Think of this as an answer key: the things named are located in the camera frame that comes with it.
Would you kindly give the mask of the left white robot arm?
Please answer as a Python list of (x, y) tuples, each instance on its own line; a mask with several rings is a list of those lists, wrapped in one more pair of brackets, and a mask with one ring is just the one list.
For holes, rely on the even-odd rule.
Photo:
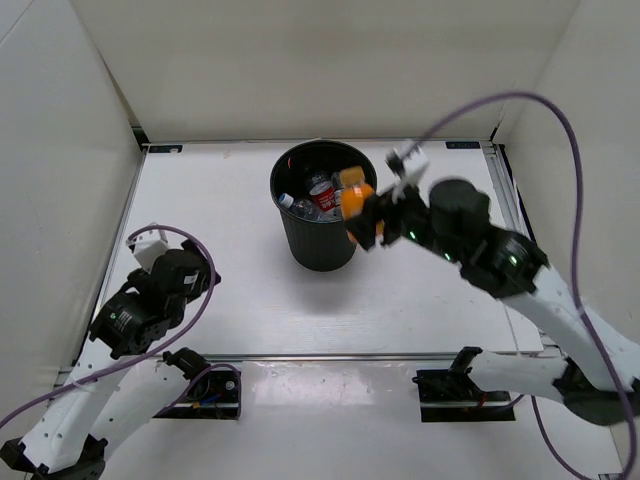
[(212, 369), (189, 348), (170, 351), (166, 334), (220, 283), (198, 241), (178, 248), (135, 240), (139, 268), (102, 306), (64, 385), (40, 397), (47, 409), (22, 437), (1, 447), (11, 470), (34, 479), (97, 479), (115, 450), (179, 400), (206, 395)]

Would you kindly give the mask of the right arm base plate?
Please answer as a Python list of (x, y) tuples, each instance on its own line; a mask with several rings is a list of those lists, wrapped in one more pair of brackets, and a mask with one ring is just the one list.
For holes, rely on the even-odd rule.
[(481, 423), (515, 421), (516, 401), (507, 391), (483, 391), (469, 377), (471, 361), (482, 353), (464, 347), (446, 368), (418, 369), (417, 386), (422, 423)]

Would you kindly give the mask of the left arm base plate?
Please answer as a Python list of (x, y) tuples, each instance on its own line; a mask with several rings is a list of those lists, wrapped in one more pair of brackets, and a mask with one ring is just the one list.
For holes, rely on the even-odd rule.
[(229, 363), (210, 363), (187, 347), (162, 354), (163, 362), (177, 367), (187, 386), (160, 410), (158, 419), (238, 420), (242, 411), (241, 371)]

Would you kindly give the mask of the clear bottle black cap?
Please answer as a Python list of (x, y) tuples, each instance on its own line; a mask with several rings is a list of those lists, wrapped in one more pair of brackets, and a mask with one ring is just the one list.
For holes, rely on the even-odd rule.
[(341, 192), (344, 190), (344, 185), (341, 181), (341, 172), (335, 171), (331, 175), (331, 182), (335, 192)]

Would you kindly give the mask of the clear bottle red label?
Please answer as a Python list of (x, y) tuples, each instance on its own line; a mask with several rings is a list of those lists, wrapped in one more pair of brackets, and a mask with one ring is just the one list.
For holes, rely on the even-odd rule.
[(305, 185), (319, 209), (325, 214), (334, 215), (337, 207), (336, 188), (331, 177), (324, 171), (316, 171), (306, 177)]

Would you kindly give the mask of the clear unlabelled plastic bottle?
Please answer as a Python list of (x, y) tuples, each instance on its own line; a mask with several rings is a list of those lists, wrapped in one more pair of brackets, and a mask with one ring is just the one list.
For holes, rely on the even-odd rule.
[(328, 211), (318, 209), (317, 213), (318, 216), (316, 221), (320, 223), (340, 222), (343, 220), (343, 216), (339, 208), (332, 208)]

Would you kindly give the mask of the orange juice bottle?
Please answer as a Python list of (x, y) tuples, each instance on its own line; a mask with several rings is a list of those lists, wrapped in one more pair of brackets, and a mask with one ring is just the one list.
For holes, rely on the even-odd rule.
[(350, 167), (339, 172), (342, 186), (340, 209), (344, 223), (362, 213), (365, 201), (375, 194), (375, 188), (366, 182), (362, 167)]

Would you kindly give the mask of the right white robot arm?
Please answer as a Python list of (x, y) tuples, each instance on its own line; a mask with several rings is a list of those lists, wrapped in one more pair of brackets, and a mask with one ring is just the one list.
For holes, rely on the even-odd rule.
[(455, 264), (460, 277), (553, 339), (562, 355), (517, 358), (465, 347), (436, 373), (435, 390), (458, 401), (513, 391), (555, 401), (579, 418), (611, 426), (639, 415), (639, 346), (572, 298), (546, 254), (526, 236), (490, 221), (490, 199), (463, 179), (344, 197), (349, 234), (363, 249), (399, 238)]

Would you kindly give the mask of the clear bottle blue label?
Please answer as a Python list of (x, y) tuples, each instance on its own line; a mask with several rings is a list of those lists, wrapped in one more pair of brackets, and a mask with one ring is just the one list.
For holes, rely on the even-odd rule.
[(295, 199), (291, 195), (283, 193), (280, 195), (278, 202), (297, 218), (312, 222), (319, 219), (319, 212), (316, 205), (308, 199)]

